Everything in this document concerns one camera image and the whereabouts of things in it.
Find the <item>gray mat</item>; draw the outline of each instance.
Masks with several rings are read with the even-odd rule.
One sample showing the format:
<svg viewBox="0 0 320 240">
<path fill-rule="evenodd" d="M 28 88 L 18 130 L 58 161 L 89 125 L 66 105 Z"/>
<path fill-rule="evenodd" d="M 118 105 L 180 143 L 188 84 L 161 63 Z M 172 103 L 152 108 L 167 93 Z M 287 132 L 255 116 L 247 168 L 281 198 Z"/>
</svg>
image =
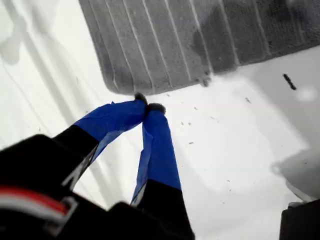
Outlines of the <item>gray mat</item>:
<svg viewBox="0 0 320 240">
<path fill-rule="evenodd" d="M 158 94 L 320 43 L 320 0 L 79 0 L 107 88 Z"/>
</svg>

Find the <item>rubber mat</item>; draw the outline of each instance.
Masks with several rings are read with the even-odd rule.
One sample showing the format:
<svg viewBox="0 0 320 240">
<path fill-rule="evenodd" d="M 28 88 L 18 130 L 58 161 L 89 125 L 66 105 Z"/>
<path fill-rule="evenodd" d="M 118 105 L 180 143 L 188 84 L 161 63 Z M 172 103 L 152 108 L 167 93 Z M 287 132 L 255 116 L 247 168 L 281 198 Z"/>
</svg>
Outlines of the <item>rubber mat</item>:
<svg viewBox="0 0 320 240">
<path fill-rule="evenodd" d="M 320 0 L 79 0 L 103 79 L 158 94 L 320 43 Z"/>
</svg>

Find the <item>black object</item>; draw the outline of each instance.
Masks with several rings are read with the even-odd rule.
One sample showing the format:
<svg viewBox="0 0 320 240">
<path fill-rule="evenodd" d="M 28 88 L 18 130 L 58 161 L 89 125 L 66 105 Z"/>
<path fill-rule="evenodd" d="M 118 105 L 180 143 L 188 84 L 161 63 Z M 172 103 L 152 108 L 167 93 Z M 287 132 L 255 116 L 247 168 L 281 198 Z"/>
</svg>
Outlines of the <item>black object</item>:
<svg viewBox="0 0 320 240">
<path fill-rule="evenodd" d="M 57 232 L 48 222 L 0 209 L 0 239 L 194 239 L 182 192 L 148 181 L 137 207 L 118 203 L 109 211 L 72 189 L 88 167 L 98 141 L 76 125 L 53 139 L 35 135 L 0 152 L 0 186 L 45 194 L 56 201 L 71 197 L 77 206 Z"/>
<path fill-rule="evenodd" d="M 161 105 L 160 103 L 150 103 L 145 110 L 145 114 L 147 115 L 150 111 L 158 110 L 163 114 L 166 114 L 165 106 Z"/>
<path fill-rule="evenodd" d="M 320 239 L 320 200 L 282 212 L 280 240 Z"/>
<path fill-rule="evenodd" d="M 287 74 L 283 74 L 284 79 L 286 80 L 286 82 L 289 84 L 290 88 L 293 91 L 297 90 L 297 87 L 294 85 L 294 83 L 291 81 L 290 77 Z"/>
</svg>

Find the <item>striped mat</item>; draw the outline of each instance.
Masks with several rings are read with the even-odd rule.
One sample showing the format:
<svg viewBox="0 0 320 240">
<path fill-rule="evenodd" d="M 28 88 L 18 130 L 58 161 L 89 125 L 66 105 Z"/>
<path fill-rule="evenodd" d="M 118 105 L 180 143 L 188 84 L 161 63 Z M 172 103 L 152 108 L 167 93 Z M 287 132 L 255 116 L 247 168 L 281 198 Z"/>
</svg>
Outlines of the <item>striped mat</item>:
<svg viewBox="0 0 320 240">
<path fill-rule="evenodd" d="M 320 0 L 79 0 L 107 88 L 163 93 L 320 42 Z"/>
</svg>

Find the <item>red stripe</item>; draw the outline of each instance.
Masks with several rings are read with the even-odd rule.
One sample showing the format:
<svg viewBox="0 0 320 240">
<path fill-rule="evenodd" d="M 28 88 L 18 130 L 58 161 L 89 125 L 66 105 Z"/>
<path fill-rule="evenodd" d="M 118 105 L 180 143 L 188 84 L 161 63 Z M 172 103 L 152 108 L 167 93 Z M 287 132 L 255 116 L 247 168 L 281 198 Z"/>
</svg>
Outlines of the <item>red stripe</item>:
<svg viewBox="0 0 320 240">
<path fill-rule="evenodd" d="M 53 198 L 46 196 L 44 194 L 37 193 L 35 191 L 28 190 L 25 188 L 0 186 L 0 196 L 1 195 L 13 195 L 16 198 L 24 198 L 29 201 L 44 205 L 47 208 L 53 209 L 63 214 L 67 214 L 68 212 L 67 207 L 61 202 L 58 202 Z"/>
</svg>

